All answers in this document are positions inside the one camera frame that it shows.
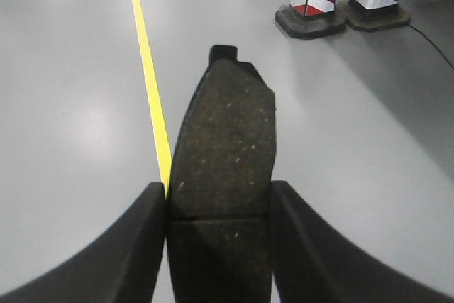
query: yellow line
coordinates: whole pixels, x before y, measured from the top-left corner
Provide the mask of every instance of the yellow line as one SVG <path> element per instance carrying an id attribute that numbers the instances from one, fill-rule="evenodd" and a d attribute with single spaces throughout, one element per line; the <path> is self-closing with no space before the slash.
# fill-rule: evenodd
<path id="1" fill-rule="evenodd" d="M 170 166 L 172 156 L 170 154 L 169 138 L 165 128 L 165 119 L 162 112 L 161 98 L 157 88 L 155 66 L 151 56 L 150 44 L 148 42 L 147 28 L 143 18 L 142 5 L 140 0 L 133 0 L 135 26 L 139 39 L 140 55 L 142 57 L 143 73 L 145 75 L 145 84 L 147 87 L 148 103 L 150 105 L 151 124 L 155 136 L 155 145 L 157 153 L 157 162 L 161 182 L 164 184 L 167 194 L 169 187 Z"/>

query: black plastic holder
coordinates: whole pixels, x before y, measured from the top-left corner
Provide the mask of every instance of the black plastic holder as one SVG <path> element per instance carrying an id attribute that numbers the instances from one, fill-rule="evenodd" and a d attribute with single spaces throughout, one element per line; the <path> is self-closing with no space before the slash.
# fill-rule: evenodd
<path id="1" fill-rule="evenodd" d="M 351 6 L 350 1 L 340 2 L 338 9 L 347 17 L 347 24 L 359 31 L 375 32 L 410 24 L 410 14 L 399 6 L 396 6 L 395 11 L 390 12 L 388 16 L 379 16 L 377 18 L 363 16 Z"/>
<path id="2" fill-rule="evenodd" d="M 276 22 L 290 37 L 304 40 L 326 37 L 345 30 L 346 17 L 340 11 L 303 16 L 290 4 L 276 12 Z"/>

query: cone base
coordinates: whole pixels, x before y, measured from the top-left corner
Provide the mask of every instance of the cone base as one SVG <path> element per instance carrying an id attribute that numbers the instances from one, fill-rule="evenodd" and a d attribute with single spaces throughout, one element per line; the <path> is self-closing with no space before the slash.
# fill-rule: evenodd
<path id="1" fill-rule="evenodd" d="M 387 30 L 388 28 L 398 28 L 410 24 L 410 14 L 404 9 L 398 7 L 394 16 L 380 18 L 376 20 L 365 20 L 361 15 L 348 5 L 348 1 L 342 1 L 337 5 L 339 11 L 347 17 L 347 24 L 359 31 L 374 32 Z"/>
<path id="2" fill-rule="evenodd" d="M 344 31 L 346 22 L 345 14 L 339 11 L 318 16 L 303 16 L 290 4 L 281 6 L 275 18 L 287 35 L 305 40 Z"/>

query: black cable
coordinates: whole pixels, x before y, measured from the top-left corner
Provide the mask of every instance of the black cable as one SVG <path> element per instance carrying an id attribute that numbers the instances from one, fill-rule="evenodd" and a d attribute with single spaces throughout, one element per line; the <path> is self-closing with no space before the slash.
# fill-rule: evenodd
<path id="1" fill-rule="evenodd" d="M 451 69 L 454 70 L 454 65 L 449 61 L 449 59 L 445 56 L 445 54 L 443 53 L 443 51 L 440 50 L 440 48 L 429 38 L 427 37 L 427 35 L 422 32 L 421 30 L 419 30 L 418 28 L 415 28 L 414 26 L 412 25 L 409 25 L 409 27 L 411 27 L 413 30 L 415 30 L 417 33 L 419 33 L 420 35 L 422 35 L 430 44 L 432 44 L 432 46 L 438 51 L 438 53 L 440 53 L 441 57 L 443 57 L 443 59 L 449 64 L 449 66 L 451 67 Z"/>
<path id="2" fill-rule="evenodd" d="M 409 25 L 409 27 L 411 27 L 413 30 L 415 30 L 417 33 L 419 33 L 420 35 L 422 35 L 430 44 L 432 44 L 432 46 L 438 51 L 438 53 L 440 53 L 441 57 L 443 57 L 443 59 L 448 63 L 448 65 L 454 70 L 454 65 L 449 61 L 449 59 L 445 56 L 445 54 L 443 53 L 443 51 L 441 51 L 441 49 L 429 38 L 427 37 L 427 35 L 422 32 L 421 30 L 419 30 L 418 28 L 415 28 L 414 26 L 412 25 Z"/>

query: gray floor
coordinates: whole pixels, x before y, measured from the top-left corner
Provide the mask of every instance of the gray floor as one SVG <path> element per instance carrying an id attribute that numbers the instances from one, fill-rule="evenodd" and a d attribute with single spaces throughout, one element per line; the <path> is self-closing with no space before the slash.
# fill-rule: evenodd
<path id="1" fill-rule="evenodd" d="M 0 292 L 159 181 L 131 0 L 1 0 Z"/>
<path id="2" fill-rule="evenodd" d="M 288 38 L 273 21 L 288 1 L 142 0 L 172 148 L 209 48 L 237 45 L 276 93 L 273 177 L 454 295 L 453 70 L 410 28 Z M 86 245 L 158 172 L 131 0 L 1 2 L 4 292 Z M 454 0 L 401 5 L 454 61 Z M 154 302 L 173 302 L 166 264 Z"/>

